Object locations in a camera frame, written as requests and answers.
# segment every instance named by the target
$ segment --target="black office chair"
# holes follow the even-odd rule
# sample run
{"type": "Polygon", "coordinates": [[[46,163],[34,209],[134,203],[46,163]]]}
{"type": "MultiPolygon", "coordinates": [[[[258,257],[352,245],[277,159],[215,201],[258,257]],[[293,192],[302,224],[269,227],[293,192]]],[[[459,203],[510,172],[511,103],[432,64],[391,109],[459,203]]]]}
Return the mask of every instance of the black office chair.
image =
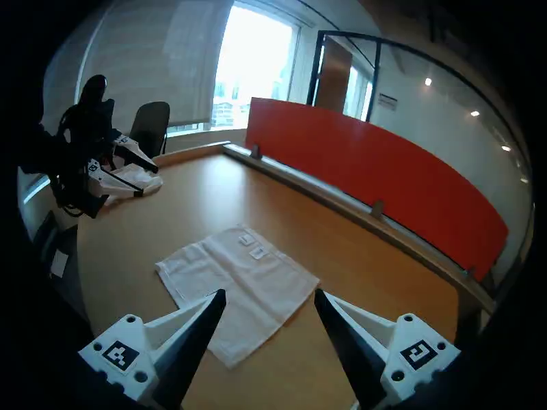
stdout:
{"type": "Polygon", "coordinates": [[[129,137],[139,143],[148,158],[160,155],[162,146],[165,154],[169,114],[169,104],[163,101],[149,102],[135,114],[129,137]]]}

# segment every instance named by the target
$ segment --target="orange divider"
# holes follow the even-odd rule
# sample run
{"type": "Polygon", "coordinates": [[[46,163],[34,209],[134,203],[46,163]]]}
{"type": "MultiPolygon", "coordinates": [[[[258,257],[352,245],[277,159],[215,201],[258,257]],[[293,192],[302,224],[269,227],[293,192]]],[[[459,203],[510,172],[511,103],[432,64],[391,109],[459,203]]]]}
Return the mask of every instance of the orange divider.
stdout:
{"type": "Polygon", "coordinates": [[[482,280],[507,226],[467,179],[416,144],[326,109],[253,98],[245,145],[310,174],[413,231],[482,280]]]}

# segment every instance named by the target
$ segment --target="folded white cloth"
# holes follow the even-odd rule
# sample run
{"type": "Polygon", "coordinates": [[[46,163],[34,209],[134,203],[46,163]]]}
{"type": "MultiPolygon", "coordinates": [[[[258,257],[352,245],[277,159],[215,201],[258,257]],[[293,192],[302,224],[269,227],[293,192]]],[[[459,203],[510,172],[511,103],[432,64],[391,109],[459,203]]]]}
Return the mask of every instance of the folded white cloth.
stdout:
{"type": "Polygon", "coordinates": [[[156,266],[180,308],[219,288],[226,290],[226,309],[209,350],[229,368],[268,340],[319,283],[241,225],[179,249],[156,266]]]}
{"type": "MultiPolygon", "coordinates": [[[[150,171],[146,171],[144,168],[136,164],[128,164],[124,167],[111,171],[112,174],[127,181],[144,190],[143,195],[147,196],[151,193],[155,193],[162,185],[163,179],[159,175],[154,175],[150,171]]],[[[101,182],[101,186],[107,187],[108,184],[104,181],[101,182]]],[[[122,200],[123,198],[116,195],[110,195],[105,202],[105,205],[110,205],[113,202],[122,200]]]]}

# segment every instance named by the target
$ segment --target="window blind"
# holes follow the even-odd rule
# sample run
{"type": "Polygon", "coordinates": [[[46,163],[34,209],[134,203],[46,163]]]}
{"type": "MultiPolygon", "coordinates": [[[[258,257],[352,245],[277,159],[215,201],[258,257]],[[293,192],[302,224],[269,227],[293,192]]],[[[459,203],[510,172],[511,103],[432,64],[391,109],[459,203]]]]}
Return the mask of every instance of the window blind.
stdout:
{"type": "Polygon", "coordinates": [[[232,0],[120,0],[106,13],[83,62],[80,90],[107,77],[112,125],[129,133],[139,107],[166,101],[170,125],[209,122],[232,0]]]}
{"type": "Polygon", "coordinates": [[[57,132],[63,113],[74,105],[81,62],[104,12],[104,9],[97,10],[85,19],[57,50],[46,69],[42,125],[50,134],[57,132]]]}

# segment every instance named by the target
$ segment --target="table surface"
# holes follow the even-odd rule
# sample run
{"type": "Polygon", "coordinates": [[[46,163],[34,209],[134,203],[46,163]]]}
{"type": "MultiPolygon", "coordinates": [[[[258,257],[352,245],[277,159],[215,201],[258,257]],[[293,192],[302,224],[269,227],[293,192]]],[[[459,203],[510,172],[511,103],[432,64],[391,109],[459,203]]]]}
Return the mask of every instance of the table surface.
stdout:
{"type": "MultiPolygon", "coordinates": [[[[164,185],[157,193],[79,222],[83,299],[96,336],[128,313],[146,322],[173,312],[154,263],[246,223],[316,275],[324,290],[390,320],[413,312],[454,339],[456,290],[333,210],[222,154],[159,173],[164,185]]],[[[311,297],[236,368],[207,351],[183,405],[348,409],[354,400],[311,297]]]]}

